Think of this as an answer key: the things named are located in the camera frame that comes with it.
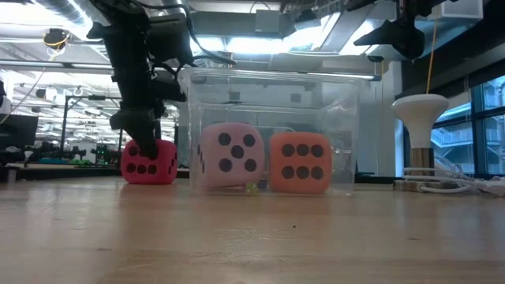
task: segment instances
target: transparent container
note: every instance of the transparent container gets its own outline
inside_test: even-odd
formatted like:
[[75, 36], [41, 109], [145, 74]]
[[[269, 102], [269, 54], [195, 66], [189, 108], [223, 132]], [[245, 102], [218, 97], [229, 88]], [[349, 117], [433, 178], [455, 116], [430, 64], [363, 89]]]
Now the transparent container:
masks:
[[351, 194], [358, 98], [368, 81], [185, 69], [190, 178], [209, 193]]

